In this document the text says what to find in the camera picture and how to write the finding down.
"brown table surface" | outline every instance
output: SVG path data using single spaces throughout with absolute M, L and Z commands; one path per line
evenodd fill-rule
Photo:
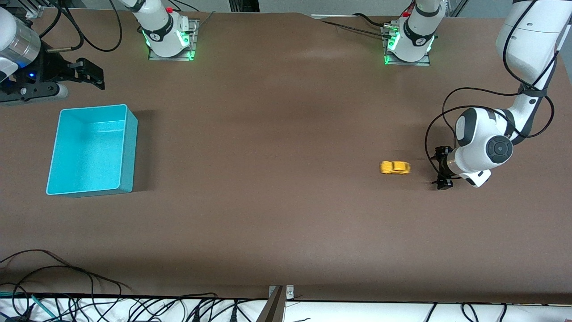
M 518 145 L 479 189 L 430 184 L 423 137 L 446 94 L 518 87 L 495 52 L 502 20 L 444 19 L 423 68 L 385 66 L 375 36 L 301 14 L 215 13 L 195 61 L 148 61 L 136 20 L 120 14 L 118 50 L 64 54 L 102 67 L 105 91 L 66 83 L 67 100 L 0 109 L 2 257 L 49 249 L 138 294 L 263 297 L 270 284 L 294 284 L 305 299 L 572 301 L 572 92 L 562 64 L 545 134 Z M 111 11 L 74 15 L 95 44 L 116 42 Z M 358 17 L 335 21 L 375 31 Z M 45 37 L 54 47 L 77 39 L 64 18 Z M 134 192 L 47 196 L 59 111 L 119 103 L 140 122 Z M 460 93 L 450 107 L 461 104 L 512 99 Z M 445 144 L 439 121 L 429 149 Z M 382 160 L 408 161 L 412 173 L 382 175 Z M 51 263 L 22 255 L 0 282 Z M 35 280 L 29 290 L 89 290 L 69 272 Z

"turquoise bin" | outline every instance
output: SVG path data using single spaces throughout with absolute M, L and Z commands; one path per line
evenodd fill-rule
M 127 105 L 59 113 L 48 195 L 89 197 L 133 190 L 137 119 Z

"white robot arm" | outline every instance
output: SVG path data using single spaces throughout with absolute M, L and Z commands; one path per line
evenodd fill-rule
M 38 34 L 0 7 L 0 105 L 64 99 L 60 81 L 86 82 L 105 88 L 101 68 L 85 58 L 68 62 Z
M 189 46 L 189 18 L 163 6 L 161 0 L 119 0 L 143 28 L 149 47 L 161 57 L 172 57 Z
M 508 161 L 514 145 L 530 135 L 534 115 L 554 73 L 555 49 L 559 50 L 562 45 L 571 14 L 572 1 L 514 1 L 496 40 L 496 49 L 511 70 L 520 72 L 519 94 L 508 109 L 495 109 L 495 112 L 475 107 L 461 114 L 455 126 L 459 147 L 452 151 L 449 147 L 436 149 L 440 172 L 436 182 L 438 189 L 451 187 L 448 178 L 455 174 L 480 187 L 490 177 L 492 168 Z
M 416 0 L 411 14 L 396 22 L 398 33 L 388 50 L 405 62 L 419 61 L 427 53 L 446 11 L 445 0 Z

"electrical wire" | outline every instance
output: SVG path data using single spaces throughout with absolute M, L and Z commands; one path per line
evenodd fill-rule
M 85 41 L 86 41 L 91 47 L 93 47 L 93 48 L 99 50 L 100 52 L 104 52 L 104 53 L 109 53 L 109 52 L 112 52 L 112 51 L 116 50 L 117 48 L 119 48 L 119 46 L 121 45 L 121 42 L 123 41 L 123 25 L 121 24 L 121 19 L 119 18 L 119 13 L 117 12 L 117 9 L 115 8 L 115 4 L 113 3 L 113 1 L 112 1 L 112 0 L 109 0 L 109 3 L 111 4 L 111 7 L 113 8 L 113 11 L 115 12 L 115 17 L 116 17 L 116 19 L 117 19 L 117 25 L 119 26 L 119 39 L 117 40 L 117 43 L 116 43 L 115 46 L 113 46 L 113 47 L 110 48 L 110 49 L 100 48 L 100 47 L 94 45 L 94 44 L 85 36 L 85 34 L 81 31 L 81 29 L 80 29 L 79 26 L 77 27 L 78 32 L 80 33 L 81 37 L 83 37 L 83 38 L 85 39 Z M 70 17 L 71 19 L 74 19 L 73 16 L 72 16 L 72 13 L 70 12 L 70 10 L 69 10 L 69 8 L 67 7 L 67 5 L 64 5 L 64 8 L 66 9 L 66 12 L 67 12 L 67 14 L 69 15 L 69 17 Z
M 62 6 L 59 5 L 58 0 L 48 0 L 50 2 L 50 4 L 54 7 L 56 7 L 58 9 L 59 12 L 61 12 L 66 18 L 67 20 L 69 20 L 69 22 L 71 22 L 71 24 L 73 25 L 73 27 L 75 28 L 75 30 L 77 31 L 77 34 L 80 37 L 80 42 L 79 44 L 77 44 L 76 46 L 70 47 L 70 51 L 74 51 L 74 50 L 78 50 L 79 48 L 82 48 L 84 45 L 84 34 L 81 32 L 80 27 L 77 25 L 76 21 L 74 20 L 74 18 L 68 14 L 63 8 Z
M 210 308 L 206 309 L 205 312 L 203 312 L 202 314 L 200 314 L 198 316 L 199 319 L 202 319 L 203 316 L 206 315 L 207 312 L 210 311 L 210 316 L 209 316 L 209 321 L 212 319 L 212 314 L 213 314 L 213 310 L 215 308 L 216 305 L 219 305 L 221 302 L 223 302 L 224 300 L 219 300 L 218 302 L 215 300 L 212 300 L 212 305 L 210 306 Z
M 12 319 L 11 317 L 9 317 L 8 315 L 6 315 L 2 312 L 0 312 L 0 315 L 3 316 L 6 319 L 6 321 L 16 322 L 16 321 L 14 321 L 14 319 Z
M 177 3 L 180 3 L 180 4 L 184 5 L 184 6 L 187 6 L 187 7 L 191 8 L 191 9 L 193 9 L 194 11 L 200 11 L 199 9 L 197 9 L 197 8 L 195 8 L 195 7 L 193 7 L 193 6 L 191 6 L 191 5 L 188 4 L 188 3 L 184 3 L 183 1 L 179 1 L 179 0 L 169 0 L 169 2 L 171 2 L 171 3 L 172 3 L 173 1 L 175 1 L 175 2 L 177 2 Z
M 383 27 L 383 23 L 375 22 L 375 21 L 373 21 L 372 19 L 370 19 L 368 16 L 366 16 L 366 15 L 363 14 L 363 13 L 357 12 L 357 13 L 355 13 L 355 14 L 353 14 L 353 15 L 356 15 L 356 16 L 358 16 L 358 17 L 363 17 L 365 20 L 367 20 L 367 22 L 369 22 L 370 24 L 372 24 L 372 25 L 374 25 L 374 26 Z
M 341 24 L 339 24 L 339 23 L 335 23 L 335 22 L 331 22 L 331 21 L 324 21 L 324 20 L 320 20 L 320 21 L 321 21 L 321 22 L 324 22 L 324 23 L 327 23 L 327 24 L 329 24 L 329 25 L 334 25 L 334 26 L 338 26 L 338 27 L 341 27 L 341 28 L 345 28 L 345 29 L 349 29 L 349 30 L 354 30 L 354 31 L 356 31 L 356 32 L 361 32 L 361 33 L 364 33 L 364 34 L 374 35 L 374 36 L 378 36 L 378 37 L 381 37 L 381 38 L 387 38 L 386 36 L 388 36 L 388 35 L 384 35 L 384 34 L 380 34 L 380 33 L 369 32 L 369 31 L 363 30 L 363 29 L 358 29 L 358 28 L 354 28 L 354 27 L 350 27 L 350 26 L 341 25 Z
M 505 45 L 503 47 L 503 53 L 502 53 L 502 60 L 503 60 L 503 65 L 505 66 L 505 69 L 507 70 L 507 72 L 517 81 L 519 81 L 522 85 L 523 88 L 521 91 L 517 92 L 517 93 L 500 93 L 500 92 L 495 92 L 495 91 L 491 91 L 488 89 L 484 89 L 484 88 L 476 88 L 476 87 L 460 87 L 460 88 L 456 88 L 453 91 L 451 91 L 447 97 L 445 98 L 445 100 L 443 101 L 443 105 L 441 107 L 441 116 L 443 117 L 443 121 L 445 122 L 445 124 L 448 126 L 448 128 L 451 130 L 452 134 L 453 134 L 453 146 L 456 148 L 456 135 L 455 135 L 455 130 L 453 129 L 453 127 L 451 126 L 451 124 L 449 124 L 449 122 L 447 121 L 447 118 L 445 117 L 445 114 L 448 111 L 452 111 L 452 110 L 448 110 L 447 112 L 445 111 L 445 105 L 447 104 L 447 100 L 449 99 L 449 97 L 457 92 L 457 91 L 461 91 L 463 89 L 470 89 L 473 91 L 481 91 L 481 92 L 487 92 L 487 93 L 491 93 L 491 94 L 495 94 L 495 95 L 499 95 L 499 96 L 516 96 L 521 94 L 524 90 L 526 89 L 532 89 L 534 91 L 539 91 L 539 89 L 536 87 L 536 84 L 540 81 L 540 79 L 548 72 L 548 70 L 553 67 L 553 64 L 555 64 L 556 58 L 558 57 L 559 54 L 559 50 L 556 50 L 554 52 L 554 55 L 552 56 L 552 59 L 549 61 L 549 63 L 547 64 L 547 66 L 544 68 L 544 70 L 542 71 L 542 73 L 537 77 L 537 79 L 532 83 L 529 84 L 527 82 L 525 82 L 524 80 L 522 80 L 520 77 L 518 77 L 509 67 L 508 62 L 506 60 L 506 54 L 507 54 L 507 49 L 509 47 L 509 42 L 513 36 L 514 31 L 516 30 L 516 28 L 518 27 L 518 25 L 520 24 L 520 22 L 524 19 L 524 17 L 526 16 L 526 14 L 530 11 L 530 9 L 532 8 L 532 6 L 534 6 L 534 3 L 536 3 L 537 0 L 532 0 L 531 3 L 528 5 L 528 7 L 526 8 L 526 10 L 521 14 L 521 16 L 517 19 L 516 23 L 514 24 L 514 26 L 511 28 L 509 34 L 507 35 L 506 41 L 505 41 Z M 554 108 L 554 103 L 552 102 L 552 99 L 550 99 L 550 97 L 548 97 L 548 95 L 544 96 L 544 97 L 538 97 L 538 100 L 542 100 L 543 98 L 546 98 L 546 100 L 548 101 L 548 103 L 550 104 L 550 117 L 549 120 L 547 121 L 546 125 L 542 128 L 542 130 L 538 131 L 536 134 L 533 135 L 524 135 L 522 133 L 520 133 L 517 129 L 515 124 L 513 124 L 512 122 L 510 122 L 503 114 L 499 113 L 498 111 L 494 110 L 494 109 L 490 109 L 491 111 L 493 111 L 494 113 L 496 113 L 497 115 L 502 116 L 506 121 L 507 124 L 512 126 L 512 128 L 514 129 L 514 132 L 516 132 L 519 136 L 523 137 L 523 138 L 534 138 L 535 136 L 540 135 L 542 132 L 544 132 L 548 126 L 552 123 L 552 120 L 554 118 L 554 113 L 555 113 L 555 108 Z M 429 125 L 429 127 L 427 128 L 427 132 L 426 132 L 426 137 L 425 137 L 425 152 L 427 155 L 427 158 L 429 160 L 429 162 L 431 163 L 431 165 L 433 166 L 433 169 L 435 169 L 437 171 L 437 173 L 439 173 L 439 170 L 437 170 L 437 168 L 435 167 L 435 165 L 433 164 L 433 162 L 431 161 L 431 158 L 429 157 L 429 153 L 428 153 L 428 149 L 427 149 L 427 134 L 431 128 L 431 125 L 433 124 L 433 122 Z
M 242 303 L 246 303 L 246 302 L 250 302 L 250 301 L 256 301 L 256 299 L 248 299 L 248 300 L 244 300 L 242 302 L 236 303 L 236 304 L 232 304 L 224 309 L 222 309 L 219 313 L 215 314 L 214 316 L 212 316 L 207 322 L 212 322 L 214 319 L 216 319 L 217 316 L 221 315 L 224 311 L 234 307 L 235 305 L 239 305 Z
M 45 35 L 47 35 L 52 29 L 54 29 L 54 27 L 59 22 L 59 19 L 61 17 L 62 17 L 62 12 L 58 10 L 58 13 L 55 14 L 54 21 L 51 22 L 51 24 L 46 28 L 46 30 L 44 30 L 41 34 L 39 34 L 40 39 L 43 38 Z
M 433 311 L 435 310 L 436 307 L 437 307 L 437 302 L 433 303 L 433 306 L 431 307 L 429 313 L 427 314 L 427 317 L 425 318 L 425 322 L 429 322 L 429 319 L 431 318 L 431 315 L 433 314 Z
M 115 280 L 112 280 L 112 279 L 110 279 L 110 278 L 107 278 L 107 277 L 102 276 L 102 275 L 99 275 L 99 274 L 95 274 L 95 273 L 89 272 L 89 271 L 87 271 L 87 270 L 85 270 L 85 269 L 82 269 L 82 268 L 79 268 L 79 267 L 77 267 L 77 266 L 70 265 L 70 264 L 67 263 L 66 261 L 60 259 L 59 257 L 57 257 L 56 255 L 54 255 L 53 253 L 51 253 L 51 252 L 49 252 L 49 251 L 47 251 L 47 250 L 44 250 L 44 249 L 29 249 L 29 250 L 23 250 L 23 251 L 21 251 L 21 252 L 14 253 L 14 254 L 12 254 L 12 255 L 10 255 L 10 256 L 4 258 L 2 261 L 0 261 L 0 264 L 1 264 L 1 263 L 4 263 L 4 262 L 8 261 L 9 259 L 14 258 L 14 257 L 16 257 L 16 256 L 18 256 L 18 255 L 20 255 L 20 254 L 28 253 L 28 252 L 41 252 L 41 253 L 45 253 L 45 254 L 47 254 L 48 256 L 50 256 L 51 258 L 53 258 L 53 259 L 55 259 L 56 261 L 58 261 L 60 264 L 63 264 L 63 265 L 44 266 L 44 267 L 41 267 L 41 268 L 39 268 L 39 269 L 33 270 L 32 272 L 28 273 L 27 275 L 25 275 L 24 277 L 22 277 L 22 278 L 21 278 L 18 282 L 16 282 L 16 283 L 6 283 L 6 284 L 14 285 L 14 291 L 13 291 L 13 293 L 15 293 L 15 292 L 18 290 L 18 288 L 19 288 L 19 289 L 22 289 L 22 290 L 25 292 L 25 290 L 22 288 L 21 284 L 24 283 L 30 276 L 32 276 L 32 275 L 34 275 L 34 274 L 36 274 L 36 273 L 38 273 L 38 272 L 41 272 L 41 271 L 43 271 L 43 270 L 46 270 L 46 269 L 54 269 L 54 268 L 65 268 L 65 269 L 75 270 L 76 272 L 83 273 L 83 274 L 85 274 L 86 276 L 89 277 L 90 285 L 91 285 L 91 299 L 92 299 L 92 303 L 94 304 L 94 308 L 95 308 L 96 312 L 100 315 L 100 318 L 99 318 L 96 322 L 99 322 L 99 321 L 101 321 L 102 319 L 105 320 L 106 322 L 109 322 L 109 321 L 105 318 L 105 315 L 106 315 L 106 314 L 119 302 L 119 300 L 120 300 L 120 296 L 121 296 L 121 293 L 122 293 L 122 287 L 121 287 L 121 283 L 120 283 L 120 282 L 115 281 Z M 93 277 L 95 277 L 95 278 L 97 278 L 97 279 L 100 279 L 100 280 L 107 281 L 107 282 L 109 282 L 109 283 L 112 283 L 112 284 L 114 284 L 115 286 L 117 286 L 117 288 L 119 289 L 117 301 L 115 301 L 103 314 L 99 311 L 99 309 L 97 308 L 97 304 L 96 304 L 96 302 L 95 302 Z M 30 304 L 29 304 L 29 297 L 27 296 L 27 294 L 26 294 L 26 299 L 27 299 L 27 302 L 26 302 L 26 303 L 27 303 L 27 308 L 26 308 L 26 309 L 29 309 L 29 308 L 30 308 Z M 14 296 L 12 297 L 12 305 L 13 305 L 13 307 L 14 307 L 14 310 L 15 310 L 19 315 L 21 315 L 21 314 L 17 311 L 17 309 L 16 309 L 16 307 L 15 307 Z
M 243 312 L 243 310 L 240 308 L 240 306 L 238 306 L 238 303 L 236 305 L 236 308 L 239 310 L 240 314 L 242 314 L 248 322 L 252 322 L 252 320 Z
M 546 96 L 546 100 L 548 101 L 548 103 L 550 104 L 550 118 L 548 119 L 548 121 L 546 122 L 546 125 L 537 133 L 532 134 L 532 135 L 525 135 L 523 133 L 521 133 L 520 131 L 518 131 L 516 129 L 516 126 L 514 125 L 514 123 L 512 123 L 504 114 L 500 113 L 499 111 L 497 111 L 496 109 L 490 108 L 490 107 L 486 107 L 486 106 L 480 106 L 480 105 L 463 105 L 463 106 L 457 106 L 457 107 L 453 107 L 451 109 L 448 109 L 444 112 L 442 112 L 441 114 L 437 115 L 433 121 L 430 122 L 429 126 L 427 127 L 427 131 L 425 132 L 425 155 L 427 156 L 427 160 L 429 160 L 429 163 L 431 163 L 431 166 L 433 167 L 433 169 L 435 170 L 435 172 L 437 172 L 437 174 L 439 174 L 439 169 L 437 169 L 437 167 L 435 166 L 435 164 L 433 164 L 431 157 L 429 156 L 429 150 L 427 149 L 427 138 L 429 137 L 429 131 L 431 130 L 431 127 L 433 126 L 433 124 L 443 115 L 450 113 L 452 111 L 456 111 L 458 109 L 462 109 L 462 108 L 482 108 L 485 109 L 489 112 L 493 112 L 497 115 L 499 115 L 501 118 L 503 118 L 506 123 L 510 126 L 512 126 L 512 128 L 514 129 L 514 132 L 516 132 L 518 135 L 522 136 L 523 138 L 534 138 L 536 136 L 539 136 L 540 134 L 542 134 L 549 126 L 550 123 L 552 123 L 552 119 L 554 118 L 554 103 L 552 102 L 552 100 L 550 99 L 550 97 Z
M 163 305 L 163 307 L 161 307 L 161 308 L 160 308 L 157 312 L 155 312 L 155 313 L 152 313 L 152 312 L 150 311 L 150 307 L 153 306 L 154 304 L 157 304 L 158 302 L 162 301 L 162 299 L 155 300 L 153 303 L 149 304 L 147 307 L 145 306 L 145 304 L 148 303 L 148 302 L 150 302 L 150 301 L 152 301 L 152 299 L 146 300 L 146 301 L 143 302 L 138 308 L 136 308 L 135 311 L 133 311 L 133 313 L 131 313 L 131 309 L 136 305 L 136 303 L 135 303 L 135 304 L 132 305 L 131 308 L 129 309 L 128 322 L 130 322 L 130 321 L 136 321 L 137 318 L 139 318 L 139 316 L 140 316 L 141 314 L 143 314 L 143 312 L 145 312 L 145 311 L 147 311 L 147 312 L 149 312 L 149 314 L 151 314 L 151 317 L 149 318 L 149 320 L 152 320 L 152 319 L 155 318 L 155 317 L 159 317 L 159 316 L 163 315 L 165 312 L 167 312 L 169 309 L 171 309 L 171 307 L 174 306 L 176 302 L 181 302 L 181 304 L 183 305 L 183 309 L 184 309 L 184 311 L 185 311 L 184 316 L 186 316 L 186 308 L 185 308 L 184 303 L 182 302 L 182 300 L 183 300 L 183 299 L 190 298 L 190 297 L 204 296 L 204 295 L 214 295 L 215 297 L 218 297 L 218 295 L 217 295 L 216 293 L 212 293 L 212 292 L 199 293 L 199 294 L 185 294 L 185 295 L 182 295 L 182 296 L 179 296 L 179 297 L 175 298 L 175 299 L 172 300 L 171 302 L 166 303 L 165 305 Z M 138 309 L 139 309 L 141 306 L 143 306 L 144 309 L 143 309 L 141 312 L 139 312 L 136 316 L 133 316 L 133 315 L 138 311 Z M 199 302 L 199 304 L 198 304 L 197 306 L 195 306 L 195 307 L 193 308 L 193 310 L 191 311 L 191 313 L 189 314 L 189 317 L 188 317 L 187 321 L 190 320 L 190 317 L 194 314 L 194 312 L 195 312 L 196 310 L 198 310 L 198 309 L 200 310 L 201 307 L 202 307 L 202 302 Z
M 502 322 L 502 320 L 505 318 L 506 309 L 507 309 L 506 303 L 501 303 L 501 304 L 503 305 L 503 308 L 502 308 L 502 312 L 500 313 L 499 322 Z
M 491 94 L 500 95 L 500 96 L 516 96 L 516 95 L 518 95 L 518 93 L 509 93 L 509 94 L 500 93 L 500 92 L 495 92 L 495 91 L 491 91 L 489 89 L 478 88 L 478 87 L 459 87 L 459 88 L 456 88 L 453 91 L 451 91 L 447 95 L 447 97 L 445 97 L 445 100 L 443 101 L 443 106 L 441 106 L 441 113 L 445 112 L 445 105 L 447 104 L 447 100 L 449 100 L 449 97 L 451 97 L 451 95 L 453 95 L 455 92 L 462 91 L 464 89 L 470 89 L 472 91 L 481 91 L 481 92 L 491 93 Z M 445 114 L 443 114 L 443 121 L 445 121 L 445 124 L 448 126 L 448 128 L 453 133 L 453 147 L 456 148 L 457 147 L 457 141 L 455 138 L 455 129 L 453 129 L 453 126 L 451 124 L 449 124 L 449 122 L 447 121 L 447 118 L 445 117 Z
M 177 8 L 176 11 L 182 11 L 182 10 L 181 10 L 181 7 L 179 7 L 179 6 L 178 6 L 176 3 L 174 3 L 172 0 L 167 0 L 167 1 L 169 1 L 173 6 L 175 6 L 175 8 Z
M 472 311 L 472 314 L 475 316 L 475 320 L 474 320 L 474 321 L 471 320 L 471 319 L 469 318 L 469 316 L 467 315 L 467 313 L 464 311 L 464 306 L 465 306 L 465 305 L 468 305 L 468 307 L 469 307 L 469 308 L 471 309 L 471 311 Z M 475 309 L 472 307 L 471 304 L 468 304 L 468 303 L 463 303 L 463 304 L 461 304 L 461 312 L 463 312 L 463 315 L 465 316 L 465 318 L 467 318 L 467 320 L 469 320 L 469 322 L 479 322 L 479 317 L 476 315 Z
M 198 27 L 197 27 L 197 29 L 195 29 L 195 31 L 198 30 L 200 27 L 202 27 L 207 21 L 209 21 L 210 17 L 213 15 L 213 13 L 215 13 L 215 12 L 211 11 L 209 13 L 209 15 L 204 19 L 204 21 L 198 25 Z
M 18 285 L 16 283 L 5 282 L 5 283 L 0 284 L 0 286 L 4 286 L 4 285 L 14 286 L 14 290 L 12 291 L 12 308 L 14 309 L 14 312 L 16 312 L 17 315 L 23 316 L 24 313 L 26 313 L 26 311 L 30 308 L 30 296 L 28 295 L 28 292 L 26 292 L 26 290 L 24 289 L 24 287 L 22 285 Z M 18 308 L 16 307 L 15 295 L 16 295 L 16 291 L 18 289 L 21 289 L 22 293 L 26 297 L 26 310 L 24 310 L 24 313 L 20 313 L 20 311 L 18 311 Z
M 18 2 L 20 3 L 20 5 L 22 5 L 22 7 L 24 7 L 26 9 L 26 11 L 28 12 L 34 12 L 34 9 L 31 9 L 30 7 L 28 7 L 28 5 L 26 5 L 25 3 L 22 2 L 22 0 L 18 0 Z
M 502 50 L 502 62 L 503 65 L 505 66 L 506 71 L 516 80 L 518 80 L 520 83 L 524 84 L 525 86 L 538 91 L 538 88 L 536 88 L 535 86 L 533 86 L 532 84 L 529 84 L 527 82 L 525 82 L 524 80 L 522 80 L 522 78 L 518 77 L 509 67 L 509 64 L 506 60 L 506 52 L 507 49 L 509 48 L 509 42 L 511 37 L 513 36 L 514 31 L 517 29 L 518 25 L 520 24 L 520 22 L 525 18 L 526 14 L 530 11 L 530 9 L 532 9 L 532 7 L 534 6 L 534 4 L 536 3 L 536 1 L 538 0 L 532 0 L 530 2 L 530 4 L 528 5 L 528 7 L 526 7 L 526 9 L 524 10 L 524 12 L 521 14 L 521 16 L 517 19 L 517 21 L 514 23 L 514 26 L 510 29 L 509 34 L 506 37 L 506 42 L 505 42 L 505 46 Z

